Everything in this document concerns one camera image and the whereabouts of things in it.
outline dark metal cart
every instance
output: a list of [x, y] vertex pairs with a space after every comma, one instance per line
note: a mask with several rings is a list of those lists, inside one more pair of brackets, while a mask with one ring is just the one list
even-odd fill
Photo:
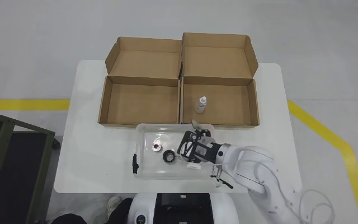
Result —
[[[14, 131], [19, 126], [23, 132]], [[34, 223], [55, 133], [0, 115], [0, 222]]]

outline white bottle cap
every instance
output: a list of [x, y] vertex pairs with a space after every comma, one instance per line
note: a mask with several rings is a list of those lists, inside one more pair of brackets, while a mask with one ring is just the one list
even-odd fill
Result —
[[200, 102], [202, 104], [206, 104], [206, 96], [203, 96], [202, 98], [200, 98]]

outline person's shoe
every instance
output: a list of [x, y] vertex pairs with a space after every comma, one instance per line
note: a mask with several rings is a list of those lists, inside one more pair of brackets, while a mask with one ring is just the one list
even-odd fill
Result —
[[113, 196], [110, 198], [107, 204], [107, 215], [108, 218], [110, 218], [111, 213], [118, 207], [118, 205], [121, 203], [122, 199], [118, 196]]

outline white table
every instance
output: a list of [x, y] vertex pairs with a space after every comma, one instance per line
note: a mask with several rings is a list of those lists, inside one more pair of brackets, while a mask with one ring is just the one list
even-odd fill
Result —
[[[68, 111], [54, 188], [58, 193], [245, 193], [234, 186], [216, 188], [212, 180], [142, 180], [133, 175], [134, 128], [97, 123], [104, 78], [103, 60], [79, 63]], [[260, 63], [255, 74], [260, 125], [215, 130], [218, 143], [255, 145], [275, 155], [280, 174], [296, 190], [302, 188], [281, 68]]]

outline black rubber ring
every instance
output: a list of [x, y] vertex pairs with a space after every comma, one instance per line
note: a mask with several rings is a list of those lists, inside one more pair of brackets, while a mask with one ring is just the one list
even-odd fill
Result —
[[[169, 160], [168, 159], [168, 156], [169, 155], [172, 155], [173, 156], [173, 159]], [[175, 160], [175, 153], [171, 150], [166, 150], [164, 153], [163, 153], [163, 159], [164, 159], [164, 162], [166, 162], [167, 164], [171, 164], [172, 162], [174, 162]]]

